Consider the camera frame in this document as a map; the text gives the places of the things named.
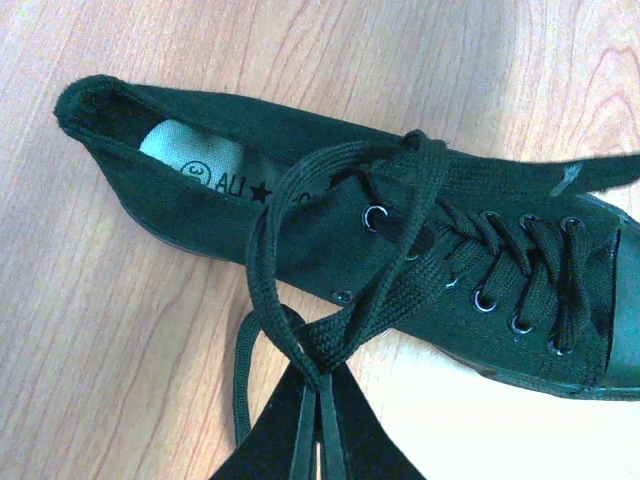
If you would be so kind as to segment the black sneaker with laces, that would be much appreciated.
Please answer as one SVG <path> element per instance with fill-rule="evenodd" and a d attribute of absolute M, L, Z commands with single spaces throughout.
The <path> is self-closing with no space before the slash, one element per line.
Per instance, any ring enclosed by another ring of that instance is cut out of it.
<path fill-rule="evenodd" d="M 639 397 L 639 225 L 598 193 L 635 154 L 523 163 L 249 97 L 69 85 L 60 128 L 162 241 L 242 264 L 256 310 L 236 344 L 250 430 L 259 333 L 320 372 L 394 328 L 481 375 L 580 400 Z"/>

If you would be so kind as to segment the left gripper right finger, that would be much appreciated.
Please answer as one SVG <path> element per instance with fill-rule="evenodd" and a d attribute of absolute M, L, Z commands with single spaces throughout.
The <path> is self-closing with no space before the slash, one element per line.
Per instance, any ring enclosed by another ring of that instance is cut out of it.
<path fill-rule="evenodd" d="M 323 479 L 421 479 L 386 434 L 347 365 L 322 378 L 317 421 Z"/>

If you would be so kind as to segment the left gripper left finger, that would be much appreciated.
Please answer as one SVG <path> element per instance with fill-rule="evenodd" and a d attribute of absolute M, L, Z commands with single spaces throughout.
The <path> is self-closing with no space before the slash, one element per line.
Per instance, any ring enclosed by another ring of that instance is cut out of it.
<path fill-rule="evenodd" d="M 233 479 L 313 479 L 315 391 L 288 367 L 248 437 L 213 475 Z"/>

